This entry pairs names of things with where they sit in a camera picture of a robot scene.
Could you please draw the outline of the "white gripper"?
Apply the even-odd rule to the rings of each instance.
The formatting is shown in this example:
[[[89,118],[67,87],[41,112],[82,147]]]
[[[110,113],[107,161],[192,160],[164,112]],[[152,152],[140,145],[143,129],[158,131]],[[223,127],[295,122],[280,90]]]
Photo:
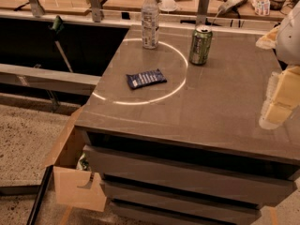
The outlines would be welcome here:
[[[287,17],[256,41],[261,49],[275,49],[277,58],[288,65],[300,65],[300,1]],[[263,129],[281,126],[300,105],[300,67],[287,66],[272,72],[266,89],[259,125]]]

